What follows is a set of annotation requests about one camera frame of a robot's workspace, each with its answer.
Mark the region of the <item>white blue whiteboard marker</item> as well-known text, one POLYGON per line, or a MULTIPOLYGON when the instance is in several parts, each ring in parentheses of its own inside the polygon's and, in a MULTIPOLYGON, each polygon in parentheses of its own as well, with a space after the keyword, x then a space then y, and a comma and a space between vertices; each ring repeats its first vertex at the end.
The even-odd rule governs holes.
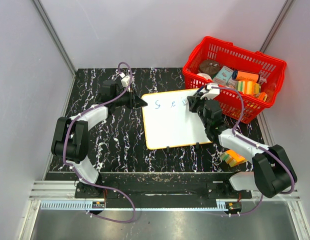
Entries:
POLYGON ((196 90, 196 92, 194 92, 191 96, 194 96, 194 95, 198 95, 204 88, 205 86, 201 86, 199 89, 196 90))

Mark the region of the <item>yellow framed whiteboard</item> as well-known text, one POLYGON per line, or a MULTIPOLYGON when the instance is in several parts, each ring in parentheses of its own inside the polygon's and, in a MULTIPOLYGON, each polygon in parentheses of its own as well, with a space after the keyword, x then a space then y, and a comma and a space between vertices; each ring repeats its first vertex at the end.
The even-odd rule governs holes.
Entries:
POLYGON ((149 150, 207 144, 211 141, 198 114, 189 111, 187 97, 194 89, 144 94, 142 108, 145 142, 149 150))

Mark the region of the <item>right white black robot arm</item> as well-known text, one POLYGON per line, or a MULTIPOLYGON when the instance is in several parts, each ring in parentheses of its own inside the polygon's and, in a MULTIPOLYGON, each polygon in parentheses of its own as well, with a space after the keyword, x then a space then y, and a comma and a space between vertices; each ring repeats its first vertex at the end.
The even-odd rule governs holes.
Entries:
POLYGON ((223 184, 226 197, 234 198, 240 191, 252 190, 272 198, 295 189, 298 178, 282 146, 261 144, 233 130, 225 123, 220 104, 214 99, 197 94, 188 96, 187 101, 189 111, 198 115, 211 142, 233 150, 253 166, 252 172, 235 173, 223 184))

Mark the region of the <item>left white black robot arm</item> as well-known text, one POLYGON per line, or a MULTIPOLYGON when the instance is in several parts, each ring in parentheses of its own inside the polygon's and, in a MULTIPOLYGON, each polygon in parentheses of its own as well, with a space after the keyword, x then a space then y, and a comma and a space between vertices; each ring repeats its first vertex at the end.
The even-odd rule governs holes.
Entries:
POLYGON ((56 122, 51 153, 78 174, 93 198, 101 196, 104 189, 100 174, 88 157, 89 131, 107 120, 118 107, 134 110, 148 105, 135 93, 132 84, 130 76, 123 77, 121 84, 107 80, 91 107, 72 117, 60 117, 56 122))

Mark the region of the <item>white round lid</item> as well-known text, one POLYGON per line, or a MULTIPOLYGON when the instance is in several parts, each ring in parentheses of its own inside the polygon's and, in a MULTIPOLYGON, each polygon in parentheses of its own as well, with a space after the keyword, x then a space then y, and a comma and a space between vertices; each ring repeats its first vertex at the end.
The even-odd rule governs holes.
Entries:
POLYGON ((202 78, 204 78, 207 81, 211 81, 212 80, 211 76, 209 74, 206 74, 206 73, 198 73, 197 76, 202 77, 202 78))

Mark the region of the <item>brown round package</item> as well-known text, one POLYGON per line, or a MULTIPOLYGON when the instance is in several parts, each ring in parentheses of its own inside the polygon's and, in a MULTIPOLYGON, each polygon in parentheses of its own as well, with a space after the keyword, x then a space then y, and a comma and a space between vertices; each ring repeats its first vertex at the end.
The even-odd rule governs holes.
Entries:
POLYGON ((199 65, 199 72, 203 74, 207 74, 210 76, 213 76, 217 74, 221 69, 221 65, 212 59, 207 59, 204 60, 200 65, 199 65))

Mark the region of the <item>teal white box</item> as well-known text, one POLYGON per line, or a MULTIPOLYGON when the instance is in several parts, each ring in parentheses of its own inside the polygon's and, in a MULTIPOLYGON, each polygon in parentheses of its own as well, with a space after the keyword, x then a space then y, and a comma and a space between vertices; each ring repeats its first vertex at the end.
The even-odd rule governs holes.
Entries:
POLYGON ((233 75, 233 70, 227 66, 223 66, 215 75, 212 81, 216 84, 225 86, 233 75))

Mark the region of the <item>orange blue can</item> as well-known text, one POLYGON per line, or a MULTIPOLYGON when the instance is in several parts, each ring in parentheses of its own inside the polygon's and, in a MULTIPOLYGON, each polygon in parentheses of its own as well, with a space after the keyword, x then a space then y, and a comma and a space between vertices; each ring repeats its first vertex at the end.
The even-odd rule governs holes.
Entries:
POLYGON ((232 79, 236 81, 251 81, 257 83, 260 79, 260 75, 257 73, 251 73, 235 69, 232 73, 232 79))

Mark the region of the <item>red plastic shopping basket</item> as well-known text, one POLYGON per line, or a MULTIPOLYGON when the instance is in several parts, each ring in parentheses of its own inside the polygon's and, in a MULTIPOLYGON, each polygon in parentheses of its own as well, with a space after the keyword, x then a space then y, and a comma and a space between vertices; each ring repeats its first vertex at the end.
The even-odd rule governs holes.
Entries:
POLYGON ((223 89, 215 98, 219 101, 223 114, 238 119, 243 113, 241 122, 248 124, 260 112, 274 105, 280 92, 284 79, 287 63, 284 60, 263 54, 259 51, 252 52, 232 42, 223 41, 211 36, 203 38, 195 47, 188 61, 182 69, 186 89, 196 89, 213 82, 215 75, 210 75, 212 80, 205 80, 197 76, 199 66, 204 60, 217 61, 221 68, 226 66, 230 69, 259 74, 258 84, 260 93, 265 92, 268 97, 266 102, 260 101, 254 95, 246 95, 237 91, 237 80, 232 77, 226 85, 220 85, 223 89))

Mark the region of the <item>yellow green sponge pack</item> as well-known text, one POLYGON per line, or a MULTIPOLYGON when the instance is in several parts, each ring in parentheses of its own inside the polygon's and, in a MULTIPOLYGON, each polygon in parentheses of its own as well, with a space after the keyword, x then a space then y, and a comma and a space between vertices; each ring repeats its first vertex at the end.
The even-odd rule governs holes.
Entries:
POLYGON ((257 95, 260 93, 261 86, 253 81, 238 81, 237 82, 237 91, 243 93, 244 95, 257 95))

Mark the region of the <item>orange sponge package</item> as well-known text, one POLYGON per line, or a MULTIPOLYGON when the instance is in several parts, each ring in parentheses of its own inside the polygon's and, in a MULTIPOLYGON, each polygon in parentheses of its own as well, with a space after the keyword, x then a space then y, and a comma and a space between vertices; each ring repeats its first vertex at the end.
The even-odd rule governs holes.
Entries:
POLYGON ((224 153, 222 153, 219 158, 224 161, 226 164, 228 164, 230 167, 235 167, 240 164, 245 163, 247 160, 241 156, 240 154, 236 153, 233 150, 227 150, 224 153))

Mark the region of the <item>small orange box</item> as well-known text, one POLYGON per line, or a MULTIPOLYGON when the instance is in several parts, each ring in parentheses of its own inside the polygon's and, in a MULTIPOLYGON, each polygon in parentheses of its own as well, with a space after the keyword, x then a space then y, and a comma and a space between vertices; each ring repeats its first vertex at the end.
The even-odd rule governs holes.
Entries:
POLYGON ((266 102, 268 95, 265 92, 260 92, 254 95, 254 97, 259 101, 266 102))

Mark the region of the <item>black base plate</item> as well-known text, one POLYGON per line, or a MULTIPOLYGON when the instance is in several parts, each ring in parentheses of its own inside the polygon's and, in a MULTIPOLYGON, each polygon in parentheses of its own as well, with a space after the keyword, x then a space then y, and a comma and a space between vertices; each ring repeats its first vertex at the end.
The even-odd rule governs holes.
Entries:
POLYGON ((231 172, 103 172, 99 184, 134 196, 192 196, 206 199, 252 198, 248 190, 231 187, 231 172))

